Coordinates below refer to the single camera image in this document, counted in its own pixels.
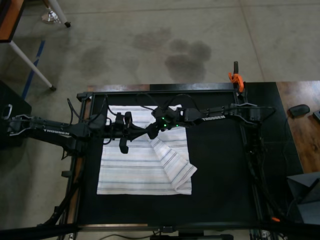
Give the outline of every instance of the gray floor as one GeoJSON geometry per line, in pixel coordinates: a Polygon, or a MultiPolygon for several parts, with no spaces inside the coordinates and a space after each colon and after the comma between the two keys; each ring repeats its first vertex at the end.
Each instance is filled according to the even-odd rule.
{"type": "MultiPolygon", "coordinates": [[[[33,61],[45,40],[38,68],[57,91],[35,75],[26,99],[43,118],[68,121],[67,98],[79,109],[76,94],[89,85],[228,82],[233,61],[247,82],[319,80],[320,0],[58,1],[71,28],[42,23],[44,6],[32,1],[13,39],[33,61]]],[[[29,72],[0,44],[1,80],[21,94],[29,72]]],[[[70,159],[61,155],[32,139],[0,152],[1,229],[50,216],[67,184],[60,174],[70,159]]]]}

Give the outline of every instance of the striped towel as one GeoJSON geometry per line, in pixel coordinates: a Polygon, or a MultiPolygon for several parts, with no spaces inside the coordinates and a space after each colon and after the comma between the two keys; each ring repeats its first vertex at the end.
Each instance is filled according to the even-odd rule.
{"type": "MultiPolygon", "coordinates": [[[[123,115],[131,112],[138,127],[145,128],[155,121],[151,110],[141,106],[110,106],[110,109],[123,115]]],[[[108,117],[115,121],[115,116],[108,117]]],[[[145,134],[128,141],[128,154],[120,152],[119,141],[103,146],[97,194],[191,195],[191,176],[197,168],[189,162],[184,127],[160,131],[153,140],[145,134]]]]}

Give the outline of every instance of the wooden surface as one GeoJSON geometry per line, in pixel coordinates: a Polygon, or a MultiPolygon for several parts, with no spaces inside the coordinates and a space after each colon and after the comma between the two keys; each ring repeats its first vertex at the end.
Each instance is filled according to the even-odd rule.
{"type": "MultiPolygon", "coordinates": [[[[88,118],[89,114],[90,114],[90,107],[91,107],[91,100],[88,99],[85,103],[85,110],[84,110],[84,118],[88,118]]],[[[74,179],[73,182],[75,182],[79,176],[80,170],[82,165],[85,163],[85,159],[83,157],[78,157],[76,159],[76,163],[75,163],[75,174],[74,174],[74,179]]],[[[68,209],[68,215],[67,215],[67,224],[72,224],[75,222],[75,214],[77,211],[77,199],[78,199],[78,195],[79,195],[79,189],[76,190],[76,192],[74,193],[73,197],[70,200],[70,204],[69,204],[69,209],[68,209]]]]}
{"type": "Polygon", "coordinates": [[[320,171],[320,123],[312,116],[320,110],[320,81],[278,82],[278,91],[285,111],[300,104],[310,107],[310,113],[288,123],[303,171],[320,171]]]}
{"type": "Polygon", "coordinates": [[[16,22],[19,21],[23,3],[24,0],[11,0],[11,5],[0,26],[0,41],[11,40],[10,36],[15,30],[16,22]]]}
{"type": "Polygon", "coordinates": [[[149,84],[88,86],[88,92],[136,92],[149,89],[149,84]]]}

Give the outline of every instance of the table leg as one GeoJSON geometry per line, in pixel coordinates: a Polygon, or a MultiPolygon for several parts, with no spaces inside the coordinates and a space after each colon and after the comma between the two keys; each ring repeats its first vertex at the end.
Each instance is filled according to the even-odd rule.
{"type": "Polygon", "coordinates": [[[23,51],[14,43],[14,41],[9,42],[12,49],[29,65],[29,67],[45,82],[50,88],[50,90],[55,91],[56,88],[46,79],[46,77],[39,71],[39,69],[30,61],[30,59],[24,54],[23,51]]]}
{"type": "Polygon", "coordinates": [[[49,3],[51,5],[51,7],[54,9],[55,13],[58,15],[60,21],[67,27],[70,28],[70,22],[67,20],[64,12],[62,11],[59,3],[57,2],[57,0],[49,0],[49,3]]]}

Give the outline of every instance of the black mat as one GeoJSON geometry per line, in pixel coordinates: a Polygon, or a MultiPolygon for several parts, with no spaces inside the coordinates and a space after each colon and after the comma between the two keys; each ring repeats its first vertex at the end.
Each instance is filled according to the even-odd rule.
{"type": "MultiPolygon", "coordinates": [[[[249,87],[252,92],[262,91],[260,94],[249,94],[252,103],[281,106],[263,127],[263,132],[271,145],[283,141],[280,131],[286,118],[275,84],[251,83],[249,87]]],[[[153,94],[161,103],[173,95],[175,94],[153,94]]],[[[227,92],[198,92],[190,95],[201,109],[234,102],[233,94],[227,92]]],[[[103,97],[97,99],[94,112],[99,111],[102,101],[103,97]]],[[[132,94],[111,95],[109,102],[111,105],[136,105],[132,94]]],[[[151,104],[147,98],[142,98],[142,103],[151,104]]],[[[184,107],[192,107],[187,98],[174,102],[179,103],[184,107]]],[[[205,122],[187,129],[187,141],[190,162],[198,168],[192,176],[192,195],[170,196],[97,195],[102,141],[92,141],[86,157],[85,184],[81,189],[78,223],[163,226],[199,222],[255,222],[256,210],[238,123],[228,119],[205,122]]],[[[280,154],[277,154],[277,160],[280,161],[280,154]]],[[[269,166],[274,158],[275,156],[271,156],[270,160],[266,157],[265,164],[269,166]]],[[[273,173],[277,176],[281,174],[283,171],[273,173]]]]}

